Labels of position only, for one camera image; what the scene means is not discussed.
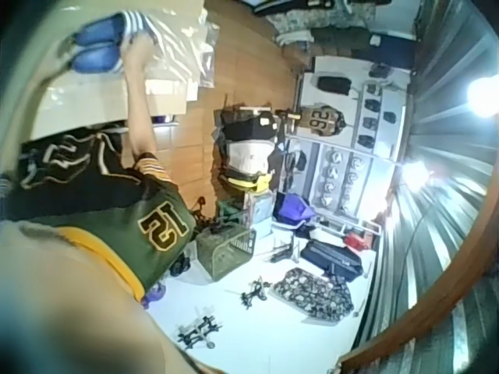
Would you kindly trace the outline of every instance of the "green jersey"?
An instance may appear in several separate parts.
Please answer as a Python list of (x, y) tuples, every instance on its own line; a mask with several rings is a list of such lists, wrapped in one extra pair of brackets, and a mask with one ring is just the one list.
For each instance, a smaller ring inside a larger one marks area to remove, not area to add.
[(190, 240), (195, 221), (177, 186), (152, 154), (123, 168), (119, 137), (80, 130), (31, 143), (23, 155), (2, 219), (59, 229), (103, 256), (137, 299)]

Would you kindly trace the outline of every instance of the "purple bag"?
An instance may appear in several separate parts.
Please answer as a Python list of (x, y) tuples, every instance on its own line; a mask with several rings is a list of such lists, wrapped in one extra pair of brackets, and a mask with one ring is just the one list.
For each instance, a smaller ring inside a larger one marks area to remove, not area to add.
[(283, 224), (297, 225), (309, 221), (316, 213), (300, 195), (288, 193), (278, 208), (276, 219)]

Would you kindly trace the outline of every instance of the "ceiling light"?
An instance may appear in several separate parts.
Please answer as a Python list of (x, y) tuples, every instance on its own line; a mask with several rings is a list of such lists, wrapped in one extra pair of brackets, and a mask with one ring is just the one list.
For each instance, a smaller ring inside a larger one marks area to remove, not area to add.
[(499, 76), (473, 81), (468, 87), (468, 104), (480, 117), (491, 117), (499, 113)]
[(430, 179), (430, 173), (422, 161), (402, 166), (402, 179), (413, 192), (418, 192)]

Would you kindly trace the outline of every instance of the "stripes on sleeve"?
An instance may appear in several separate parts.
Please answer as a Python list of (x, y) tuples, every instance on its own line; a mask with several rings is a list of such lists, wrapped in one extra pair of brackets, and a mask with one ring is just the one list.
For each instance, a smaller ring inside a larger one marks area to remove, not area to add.
[(165, 168), (163, 168), (157, 158), (151, 153), (142, 155), (133, 168), (141, 174), (150, 175), (159, 181), (172, 182)]

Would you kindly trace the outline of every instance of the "black bag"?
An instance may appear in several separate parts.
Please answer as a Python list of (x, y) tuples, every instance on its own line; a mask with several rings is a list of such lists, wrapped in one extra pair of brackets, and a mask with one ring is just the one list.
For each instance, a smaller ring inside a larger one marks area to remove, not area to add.
[(344, 277), (347, 282), (364, 273), (360, 257), (346, 247), (310, 240), (303, 249), (301, 257), (326, 273)]

